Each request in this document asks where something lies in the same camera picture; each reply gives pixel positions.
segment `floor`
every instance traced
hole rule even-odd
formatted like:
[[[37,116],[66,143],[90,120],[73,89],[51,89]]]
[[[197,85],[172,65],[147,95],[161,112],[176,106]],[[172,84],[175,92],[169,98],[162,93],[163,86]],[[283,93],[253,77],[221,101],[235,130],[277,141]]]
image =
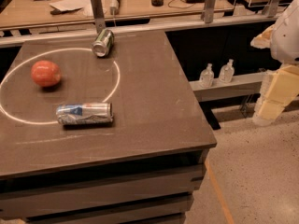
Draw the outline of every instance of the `floor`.
[[[252,112],[244,118],[237,105],[213,109],[218,145],[185,224],[299,222],[299,100],[270,126],[255,126]]]

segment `white plastic bottle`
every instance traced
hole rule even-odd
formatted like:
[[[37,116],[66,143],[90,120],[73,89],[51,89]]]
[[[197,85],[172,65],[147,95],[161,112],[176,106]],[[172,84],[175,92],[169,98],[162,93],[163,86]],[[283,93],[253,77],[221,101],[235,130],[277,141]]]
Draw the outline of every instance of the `white plastic bottle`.
[[[214,72],[212,71],[212,64],[209,63],[205,70],[200,74],[199,81],[202,87],[211,87],[214,79]]]
[[[225,64],[221,68],[221,72],[219,74],[219,80],[224,83],[229,83],[232,81],[235,69],[233,68],[233,59],[230,59],[227,64]]]

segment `soda can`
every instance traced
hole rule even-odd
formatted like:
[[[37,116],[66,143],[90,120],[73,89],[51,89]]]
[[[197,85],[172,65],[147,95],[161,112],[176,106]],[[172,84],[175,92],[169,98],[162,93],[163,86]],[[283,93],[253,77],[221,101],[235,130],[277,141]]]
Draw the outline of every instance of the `soda can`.
[[[111,103],[86,103],[59,105],[57,120],[63,125],[96,124],[113,122]]]
[[[93,53],[98,57],[107,56],[114,43],[114,35],[111,30],[103,29],[93,42]]]

